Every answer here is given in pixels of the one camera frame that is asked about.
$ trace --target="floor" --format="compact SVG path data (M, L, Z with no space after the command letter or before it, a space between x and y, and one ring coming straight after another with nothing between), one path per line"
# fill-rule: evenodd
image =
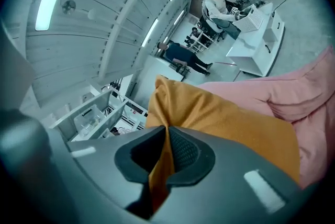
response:
M284 0L265 0L274 8ZM284 37L269 76L301 68L313 61L327 46L335 44L335 16L327 0L287 0L278 9L285 22ZM198 54L205 63L213 62L211 74L204 76L192 71L184 82L199 85L213 81L242 81L255 78L244 74L226 57L234 40L229 36Z

